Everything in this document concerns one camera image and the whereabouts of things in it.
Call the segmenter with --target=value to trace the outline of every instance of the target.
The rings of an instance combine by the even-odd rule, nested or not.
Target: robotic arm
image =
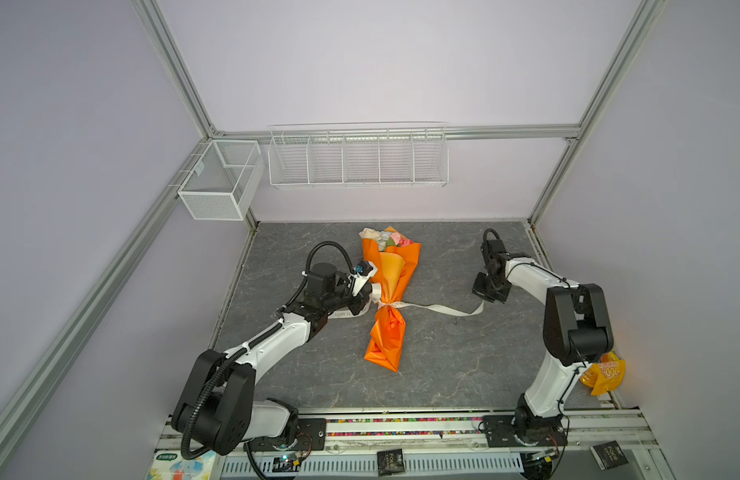
[[[488,234],[495,238],[489,240]],[[593,283],[567,280],[538,265],[530,255],[508,253],[495,230],[484,232],[481,250],[487,273],[477,274],[474,293],[490,302],[506,302],[514,285],[546,306],[546,355],[535,381],[519,398],[513,419],[517,440],[532,441],[528,431],[561,426],[563,404],[574,383],[613,349],[604,292]]]
[[[351,270],[348,275],[332,264],[311,266],[316,251],[327,245],[343,253]],[[372,262],[351,267],[342,246],[322,242],[308,254],[304,279],[278,310],[280,318],[273,325],[224,352],[203,352],[172,415],[172,427],[183,434],[183,458],[197,458],[209,450],[226,455],[240,442],[257,437],[275,438],[277,445],[294,445],[298,409],[272,398],[253,401],[255,383],[288,352],[314,338],[330,314],[346,307],[358,314],[370,300],[368,281],[376,272]],[[301,293],[303,298],[296,301]],[[192,451],[192,439],[203,447]]]

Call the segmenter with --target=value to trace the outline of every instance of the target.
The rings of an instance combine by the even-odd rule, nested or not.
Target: gray marble tabletop
[[[323,240],[342,244],[361,258],[359,232],[393,226],[421,242],[421,259],[404,301],[441,303],[471,312],[471,293],[483,271],[482,232],[493,227],[509,251],[533,254],[520,222],[421,222],[260,225],[231,301],[216,349],[249,340],[275,321],[275,311],[295,292],[311,248]],[[336,249],[319,250],[345,271]],[[310,342],[288,353],[260,379],[256,399],[274,397],[300,408],[457,407],[513,409],[532,383],[545,352],[543,305],[520,288],[505,304],[485,303],[477,316],[457,318],[408,307],[399,373],[364,359],[375,305],[356,319],[334,319]],[[577,384],[567,408],[598,408],[590,389]]]

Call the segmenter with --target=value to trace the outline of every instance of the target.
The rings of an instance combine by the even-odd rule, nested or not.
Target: white mesh basket
[[[269,175],[277,188],[407,187],[445,185],[443,124],[315,125],[314,130],[271,127]]]
[[[212,140],[178,191],[197,220],[243,220],[263,176],[253,140]]]

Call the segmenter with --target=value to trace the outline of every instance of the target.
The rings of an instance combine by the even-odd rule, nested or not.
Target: white ribbon
[[[372,284],[372,293],[370,294],[370,302],[377,303],[378,308],[381,308],[382,306],[385,306],[385,305],[393,306],[396,309],[404,308],[405,306],[416,306],[418,308],[424,308],[426,310],[431,310],[432,312],[444,313],[445,315],[451,315],[451,316],[478,315],[482,312],[482,310],[484,310],[484,300],[482,300],[482,302],[480,302],[477,309],[471,313],[461,312],[460,310],[455,310],[454,308],[450,308],[449,306],[445,306],[445,305],[439,305],[438,303],[434,303],[433,305],[418,305],[417,303],[408,303],[408,302],[383,303],[381,302],[381,284],[380,283]],[[367,304],[365,305],[365,308],[363,308],[362,312],[359,312],[358,315],[352,315],[349,310],[337,310],[336,312],[332,313],[328,318],[356,318],[358,316],[362,316],[365,313],[367,313],[367,310],[369,310],[370,302],[367,302]]]

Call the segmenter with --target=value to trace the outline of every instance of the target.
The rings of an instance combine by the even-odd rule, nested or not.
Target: yellow snack package
[[[591,395],[602,395],[605,392],[612,392],[618,388],[618,385],[624,380],[626,373],[626,361],[621,360],[613,353],[602,355],[602,361],[594,363],[586,373],[580,377],[581,383],[590,386],[594,390]]]

